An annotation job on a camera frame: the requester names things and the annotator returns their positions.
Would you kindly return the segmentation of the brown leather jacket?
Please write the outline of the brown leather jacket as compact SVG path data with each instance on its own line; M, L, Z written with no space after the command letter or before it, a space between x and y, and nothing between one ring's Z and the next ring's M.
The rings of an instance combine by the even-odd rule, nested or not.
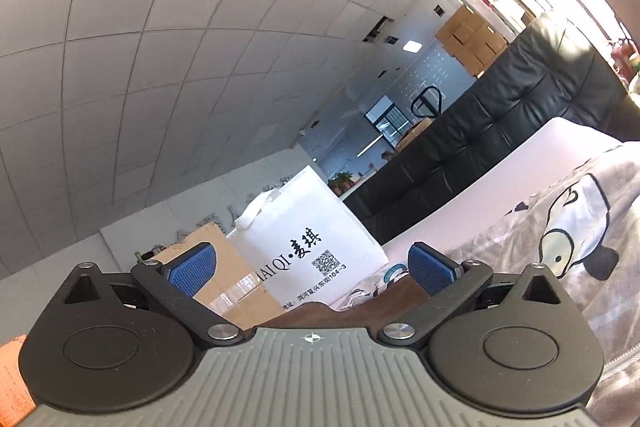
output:
M323 303L306 303L280 317L262 323L272 329L350 329L363 327L376 335L386 324L430 299L410 275L361 305L345 311L335 311Z

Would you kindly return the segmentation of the large cardboard box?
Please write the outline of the large cardboard box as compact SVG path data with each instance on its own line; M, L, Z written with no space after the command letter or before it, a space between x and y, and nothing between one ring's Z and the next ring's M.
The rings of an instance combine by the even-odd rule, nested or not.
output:
M169 265L191 248L204 244L205 260L196 262L191 280L202 283L195 300L240 329L266 323L284 310L272 297L250 265L224 236L218 225L209 223L153 257Z

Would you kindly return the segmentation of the white printed bag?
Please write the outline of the white printed bag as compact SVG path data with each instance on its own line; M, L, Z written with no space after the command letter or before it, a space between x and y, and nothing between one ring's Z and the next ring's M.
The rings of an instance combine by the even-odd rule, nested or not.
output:
M378 241L309 166L256 196L228 239L285 310L335 303L388 262Z

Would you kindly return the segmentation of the cartoon print bed sheet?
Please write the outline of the cartoon print bed sheet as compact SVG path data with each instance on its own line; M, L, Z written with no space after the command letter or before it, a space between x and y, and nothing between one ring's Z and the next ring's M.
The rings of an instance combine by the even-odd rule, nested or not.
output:
M639 145L555 118L384 244L459 276L352 349L360 421L634 426L639 421Z

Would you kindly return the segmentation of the potted green plant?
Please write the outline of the potted green plant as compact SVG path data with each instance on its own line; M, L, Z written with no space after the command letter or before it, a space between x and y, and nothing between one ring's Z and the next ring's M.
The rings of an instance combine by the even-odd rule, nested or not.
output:
M350 190L355 182L352 179L352 173L349 171L340 171L334 174L328 182L329 188L337 196L341 196Z

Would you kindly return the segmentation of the pallet jack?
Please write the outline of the pallet jack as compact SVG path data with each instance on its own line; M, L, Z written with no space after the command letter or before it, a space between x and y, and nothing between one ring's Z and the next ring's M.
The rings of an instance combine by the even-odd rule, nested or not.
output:
M411 114L419 119L436 119L442 115L444 96L436 86L427 86L411 102Z

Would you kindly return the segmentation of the orange printed board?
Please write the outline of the orange printed board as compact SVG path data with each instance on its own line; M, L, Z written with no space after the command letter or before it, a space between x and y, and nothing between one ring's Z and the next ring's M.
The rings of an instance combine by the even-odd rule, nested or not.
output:
M18 367L18 357L26 340L25 335L15 337L0 348L0 425L16 426L35 410Z

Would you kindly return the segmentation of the black leather sofa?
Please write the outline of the black leather sofa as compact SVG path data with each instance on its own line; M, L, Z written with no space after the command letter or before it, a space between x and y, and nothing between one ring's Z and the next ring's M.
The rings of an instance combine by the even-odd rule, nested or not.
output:
M549 12L345 204L385 244L460 195L554 117L623 142L639 138L639 107L620 78L576 26Z

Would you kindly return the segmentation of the stacked cardboard boxes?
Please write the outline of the stacked cardboard boxes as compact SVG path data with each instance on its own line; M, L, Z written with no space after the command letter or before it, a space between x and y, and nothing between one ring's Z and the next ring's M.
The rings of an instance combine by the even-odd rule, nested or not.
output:
M436 39L475 78L483 75L508 46L484 17L466 5L460 6L439 28Z

